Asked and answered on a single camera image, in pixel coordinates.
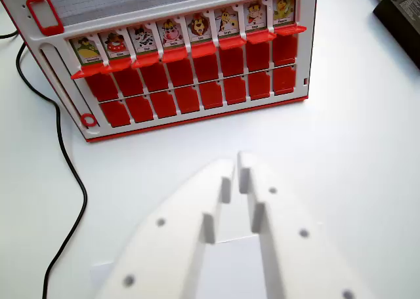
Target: gray circular dot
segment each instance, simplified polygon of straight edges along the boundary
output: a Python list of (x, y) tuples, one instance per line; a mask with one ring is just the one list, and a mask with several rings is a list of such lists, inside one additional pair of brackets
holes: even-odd
[(350, 290), (344, 290), (343, 291), (343, 298), (344, 299), (356, 299), (355, 295)]
[(127, 275), (127, 276), (125, 276), (125, 278), (123, 280), (123, 284), (126, 287), (132, 286), (134, 284), (134, 282), (135, 282), (135, 278), (134, 278), (133, 275)]
[(156, 222), (158, 227), (162, 227), (163, 225), (166, 224), (166, 220), (164, 218), (159, 218)]
[(303, 238), (307, 238), (309, 237), (309, 231), (306, 229), (301, 229), (299, 235), (301, 235)]

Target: chick character card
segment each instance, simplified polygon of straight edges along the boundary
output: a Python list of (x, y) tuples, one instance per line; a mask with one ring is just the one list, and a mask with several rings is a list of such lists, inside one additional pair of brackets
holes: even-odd
[(232, 7), (216, 9), (215, 18), (219, 38), (239, 35), (238, 12)]
[(175, 48), (184, 44), (181, 26), (176, 21), (168, 18), (156, 22), (156, 25), (164, 48)]
[(261, 1), (243, 4), (243, 14), (246, 32), (262, 30), (267, 27), (266, 6)]
[(110, 60), (130, 56), (130, 52), (124, 41), (124, 36), (115, 30), (99, 33), (99, 39)]
[(153, 33), (143, 25), (128, 27), (131, 42), (136, 54), (145, 54), (158, 50)]
[(273, 25), (282, 26), (295, 22), (296, 0), (273, 0)]
[(89, 65), (102, 61), (94, 41), (87, 37), (78, 37), (69, 40), (81, 65)]
[(209, 19), (200, 12), (185, 16), (190, 42), (194, 43), (211, 40)]

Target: character card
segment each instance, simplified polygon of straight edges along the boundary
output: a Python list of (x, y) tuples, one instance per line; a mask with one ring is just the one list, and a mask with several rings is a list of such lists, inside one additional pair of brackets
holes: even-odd
[(102, 61), (102, 57), (94, 41), (83, 36), (70, 39), (69, 42), (81, 65), (89, 65)]
[(239, 35), (238, 13), (232, 7), (216, 9), (215, 18), (219, 38)]
[(262, 30), (267, 27), (266, 6), (261, 1), (243, 4), (243, 14), (246, 32)]
[(131, 42), (137, 54), (145, 54), (158, 50), (153, 33), (143, 25), (128, 27)]
[(184, 44), (184, 37), (180, 24), (172, 19), (156, 22), (163, 48), (175, 48)]
[(115, 30), (99, 33), (99, 39), (105, 48), (108, 58), (114, 59), (130, 56), (124, 36)]
[(189, 14), (185, 16), (188, 27), (190, 42), (194, 43), (211, 40), (211, 29), (209, 19), (204, 17), (202, 13)]
[(295, 22), (296, 0), (273, 0), (273, 26)]

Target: red plastic frame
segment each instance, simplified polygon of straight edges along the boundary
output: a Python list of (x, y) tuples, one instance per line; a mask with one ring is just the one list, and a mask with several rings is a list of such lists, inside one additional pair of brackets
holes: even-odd
[[(44, 1), (46, 1), (48, 3), (48, 5), (50, 6), (50, 9), (51, 9), (52, 13), (54, 14), (54, 17), (57, 21), (57, 26), (43, 27), (41, 25), (41, 23), (39, 22), (36, 13), (33, 11), (32, 3), (39, 3), (39, 2), (44, 2)], [(58, 17), (58, 14), (55, 11), (55, 8), (54, 8), (53, 4), (51, 3), (51, 0), (27, 0), (26, 1), (26, 6), (28, 6), (28, 9), (32, 14), (33, 19), (35, 20), (39, 30), (41, 31), (41, 33), (43, 35), (59, 35), (60, 33), (64, 32), (64, 26), (61, 22), (60, 17)]]

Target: lion character card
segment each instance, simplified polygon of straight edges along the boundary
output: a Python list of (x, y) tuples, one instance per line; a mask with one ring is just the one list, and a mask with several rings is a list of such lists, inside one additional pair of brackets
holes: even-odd
[(209, 19), (202, 13), (189, 14), (185, 16), (185, 20), (191, 44), (211, 40)]

